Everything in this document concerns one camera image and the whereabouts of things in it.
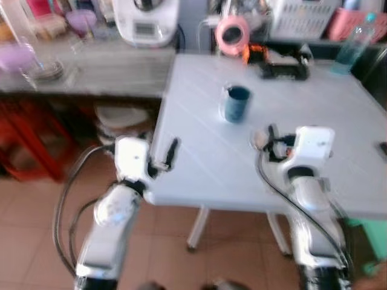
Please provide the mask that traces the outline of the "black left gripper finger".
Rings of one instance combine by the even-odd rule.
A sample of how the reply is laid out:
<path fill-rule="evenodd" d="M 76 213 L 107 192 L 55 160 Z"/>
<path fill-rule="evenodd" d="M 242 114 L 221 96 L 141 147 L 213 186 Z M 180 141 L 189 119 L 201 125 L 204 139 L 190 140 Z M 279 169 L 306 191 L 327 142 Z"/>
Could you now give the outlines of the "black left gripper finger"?
<path fill-rule="evenodd" d="M 172 165 L 174 165 L 179 145 L 179 138 L 172 139 L 171 145 L 166 152 L 166 170 L 172 170 Z"/>

